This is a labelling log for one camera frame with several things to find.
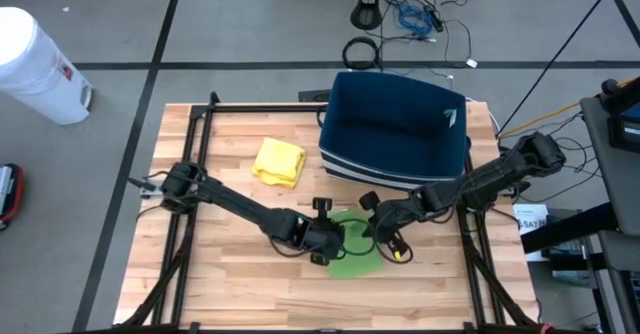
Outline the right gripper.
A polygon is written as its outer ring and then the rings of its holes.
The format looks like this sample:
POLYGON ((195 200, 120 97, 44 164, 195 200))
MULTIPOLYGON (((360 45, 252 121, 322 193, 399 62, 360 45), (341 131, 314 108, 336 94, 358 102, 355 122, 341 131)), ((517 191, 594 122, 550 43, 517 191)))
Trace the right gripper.
POLYGON ((392 254, 405 254, 409 250, 400 230, 425 221, 420 200, 413 193, 405 199, 381 201, 377 193, 371 191, 360 198, 360 206, 372 212, 362 236, 372 238, 376 244, 385 244, 392 254))

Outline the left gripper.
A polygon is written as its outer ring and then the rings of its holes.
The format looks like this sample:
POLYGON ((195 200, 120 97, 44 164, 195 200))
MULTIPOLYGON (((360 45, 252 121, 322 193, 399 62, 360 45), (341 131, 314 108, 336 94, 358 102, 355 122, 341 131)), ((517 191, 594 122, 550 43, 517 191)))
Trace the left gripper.
POLYGON ((328 216, 332 209, 330 198, 314 197, 312 208, 317 211, 317 216, 306 228, 302 248, 310 254, 312 264, 329 265, 331 261, 342 258, 345 230, 328 216))

